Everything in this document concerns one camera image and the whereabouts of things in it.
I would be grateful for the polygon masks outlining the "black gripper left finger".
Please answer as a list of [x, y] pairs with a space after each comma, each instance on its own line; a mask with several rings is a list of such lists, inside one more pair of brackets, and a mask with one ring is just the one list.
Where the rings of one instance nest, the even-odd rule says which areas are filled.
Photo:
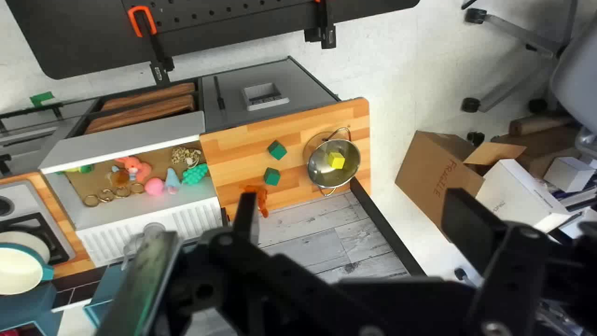
[[258, 243], [258, 238], [260, 238], [258, 225], [260, 225], [258, 195], [243, 193], [238, 206], [236, 221], [234, 221], [234, 234], [251, 243]]

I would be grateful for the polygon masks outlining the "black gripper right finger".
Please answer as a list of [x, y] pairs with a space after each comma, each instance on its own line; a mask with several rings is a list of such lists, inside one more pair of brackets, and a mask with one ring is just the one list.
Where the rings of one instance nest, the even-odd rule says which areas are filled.
[[484, 273], [506, 236], [506, 225], [465, 189], [449, 189], [443, 234]]

